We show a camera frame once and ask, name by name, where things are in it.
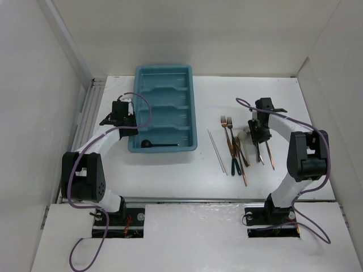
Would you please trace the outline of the dark wooden spoon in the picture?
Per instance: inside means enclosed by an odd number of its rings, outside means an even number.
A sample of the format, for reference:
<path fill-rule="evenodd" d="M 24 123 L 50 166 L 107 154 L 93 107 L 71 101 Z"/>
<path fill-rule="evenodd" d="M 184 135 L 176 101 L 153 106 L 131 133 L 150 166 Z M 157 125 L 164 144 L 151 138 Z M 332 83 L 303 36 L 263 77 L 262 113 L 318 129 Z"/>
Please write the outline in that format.
<path fill-rule="evenodd" d="M 271 149 L 270 149 L 268 141 L 265 142 L 265 145 L 266 145 L 266 148 L 267 148 L 267 152 L 268 152 L 269 160 L 271 162 L 272 169 L 275 170 L 275 162 L 273 160 L 273 156 L 272 156 Z"/>

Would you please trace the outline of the white plastic spoon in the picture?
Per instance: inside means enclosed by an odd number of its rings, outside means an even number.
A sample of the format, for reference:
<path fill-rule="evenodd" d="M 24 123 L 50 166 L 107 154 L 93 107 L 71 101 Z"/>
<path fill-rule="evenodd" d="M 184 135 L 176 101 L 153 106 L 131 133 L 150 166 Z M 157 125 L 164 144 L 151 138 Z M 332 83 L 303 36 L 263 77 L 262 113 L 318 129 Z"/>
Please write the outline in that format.
<path fill-rule="evenodd" d="M 240 131 L 238 133 L 238 138 L 242 143 L 247 165 L 250 166 L 250 160 L 249 160 L 248 148 L 247 148 L 247 133 L 243 130 Z"/>

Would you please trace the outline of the copper fork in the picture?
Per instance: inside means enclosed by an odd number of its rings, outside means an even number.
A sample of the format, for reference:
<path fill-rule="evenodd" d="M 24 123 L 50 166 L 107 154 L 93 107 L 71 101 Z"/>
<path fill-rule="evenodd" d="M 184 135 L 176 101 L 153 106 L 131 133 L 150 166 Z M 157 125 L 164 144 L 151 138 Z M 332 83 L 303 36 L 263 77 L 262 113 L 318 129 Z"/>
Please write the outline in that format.
<path fill-rule="evenodd" d="M 226 117 L 226 121 L 227 121 L 227 128 L 230 130 L 230 135 L 231 135 L 231 144 L 232 144 L 232 151 L 233 151 L 233 155 L 234 157 L 236 157 L 236 144 L 235 144 L 235 139 L 234 139 L 234 135 L 233 135 L 233 123 L 232 123 L 232 118 L 227 116 Z"/>
<path fill-rule="evenodd" d="M 229 151 L 230 151 L 230 155 L 231 155 L 232 158 L 235 158 L 235 154 L 234 154 L 234 151 L 233 151 L 233 145 L 232 145 L 232 142 L 231 142 L 230 137 L 229 137 L 228 132 L 227 132 L 227 119 L 226 119 L 226 116 L 221 116 L 221 126 L 223 127 L 223 129 L 225 131 L 226 142 L 227 142 L 227 146 L 228 146 Z"/>

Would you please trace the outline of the black plastic spoon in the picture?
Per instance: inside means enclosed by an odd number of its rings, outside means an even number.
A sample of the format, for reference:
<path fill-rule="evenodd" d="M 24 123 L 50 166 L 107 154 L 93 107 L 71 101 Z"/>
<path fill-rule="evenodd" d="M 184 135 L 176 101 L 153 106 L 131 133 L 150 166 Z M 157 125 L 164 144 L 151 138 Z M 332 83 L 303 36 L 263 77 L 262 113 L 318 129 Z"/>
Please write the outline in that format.
<path fill-rule="evenodd" d="M 142 148 L 152 148 L 152 147 L 178 147 L 177 143 L 162 143 L 162 144 L 153 144 L 151 141 L 145 139 L 141 142 Z"/>

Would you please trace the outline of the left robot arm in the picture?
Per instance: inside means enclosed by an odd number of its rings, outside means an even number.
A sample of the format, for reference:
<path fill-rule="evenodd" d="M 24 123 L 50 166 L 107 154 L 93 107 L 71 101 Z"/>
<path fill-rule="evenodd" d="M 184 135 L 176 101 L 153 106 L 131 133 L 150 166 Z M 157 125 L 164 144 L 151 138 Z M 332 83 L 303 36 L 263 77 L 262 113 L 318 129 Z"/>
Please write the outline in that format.
<path fill-rule="evenodd" d="M 102 159 L 123 137 L 138 134 L 131 99 L 112 102 L 112 110 L 87 143 L 62 157 L 61 195 L 100 207 L 116 225 L 125 222 L 126 204 L 122 196 L 106 188 Z"/>

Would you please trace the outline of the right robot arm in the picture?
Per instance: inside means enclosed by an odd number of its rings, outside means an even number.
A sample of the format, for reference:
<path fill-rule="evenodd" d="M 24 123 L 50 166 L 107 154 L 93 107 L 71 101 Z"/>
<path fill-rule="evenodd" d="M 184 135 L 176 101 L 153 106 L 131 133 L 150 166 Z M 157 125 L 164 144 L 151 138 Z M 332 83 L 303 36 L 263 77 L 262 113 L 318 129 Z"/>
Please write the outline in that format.
<path fill-rule="evenodd" d="M 276 223 L 292 211 L 293 202 L 312 181 L 328 176 L 330 154 L 328 135 L 312 125 L 284 116 L 286 110 L 276 109 L 269 97 L 255 101 L 248 121 L 254 146 L 267 142 L 271 130 L 278 132 L 289 144 L 287 174 L 278 188 L 269 194 L 261 217 Z"/>

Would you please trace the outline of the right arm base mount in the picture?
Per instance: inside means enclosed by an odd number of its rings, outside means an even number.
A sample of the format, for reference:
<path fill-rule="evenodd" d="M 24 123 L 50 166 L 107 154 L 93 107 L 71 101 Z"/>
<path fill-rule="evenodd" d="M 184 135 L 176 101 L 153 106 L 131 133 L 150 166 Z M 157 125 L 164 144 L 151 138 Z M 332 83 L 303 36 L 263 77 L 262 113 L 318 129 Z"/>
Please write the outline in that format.
<path fill-rule="evenodd" d="M 268 214 L 262 206 L 245 205 L 243 219 L 248 238 L 300 238 L 292 208 Z"/>

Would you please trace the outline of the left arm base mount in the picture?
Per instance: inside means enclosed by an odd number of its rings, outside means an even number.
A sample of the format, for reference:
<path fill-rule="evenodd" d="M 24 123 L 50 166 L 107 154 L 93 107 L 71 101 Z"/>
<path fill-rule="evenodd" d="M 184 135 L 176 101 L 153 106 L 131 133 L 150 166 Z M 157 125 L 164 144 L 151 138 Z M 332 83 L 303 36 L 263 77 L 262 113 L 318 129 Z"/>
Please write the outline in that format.
<path fill-rule="evenodd" d="M 106 216 L 99 209 L 89 213 L 93 218 L 92 238 L 102 238 L 106 229 Z M 143 238 L 145 223 L 145 206 L 128 205 L 121 199 L 120 211 L 108 213 L 109 225 L 106 238 L 138 239 Z"/>

